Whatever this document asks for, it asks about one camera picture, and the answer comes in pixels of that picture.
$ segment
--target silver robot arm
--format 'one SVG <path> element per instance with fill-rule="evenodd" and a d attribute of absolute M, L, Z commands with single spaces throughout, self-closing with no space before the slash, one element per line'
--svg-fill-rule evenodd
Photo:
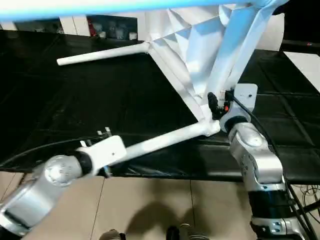
<path fill-rule="evenodd" d="M 22 238 L 48 215 L 74 180 L 95 176 L 99 169 L 125 155 L 123 141 L 115 135 L 80 147 L 71 156 L 50 158 L 35 169 L 31 180 L 0 203 L 0 226 Z"/>
<path fill-rule="evenodd" d="M 250 225 L 257 237 L 307 240 L 288 203 L 282 164 L 265 137 L 249 122 L 236 123 L 228 137 L 249 195 Z"/>

